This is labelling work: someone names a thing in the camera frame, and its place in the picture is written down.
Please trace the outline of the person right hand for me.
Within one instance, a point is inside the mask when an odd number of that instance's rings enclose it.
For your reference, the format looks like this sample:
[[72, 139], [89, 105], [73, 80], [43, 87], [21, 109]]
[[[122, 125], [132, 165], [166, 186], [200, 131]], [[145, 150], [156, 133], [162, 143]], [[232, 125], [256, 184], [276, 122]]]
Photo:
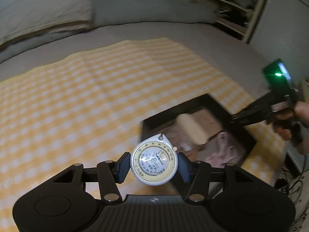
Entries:
[[298, 101], [294, 108], [287, 108], [278, 113], [275, 118], [266, 120], [267, 125], [272, 125], [275, 133], [285, 141], [291, 141], [294, 137], [290, 127], [303, 123], [308, 129], [308, 103]]

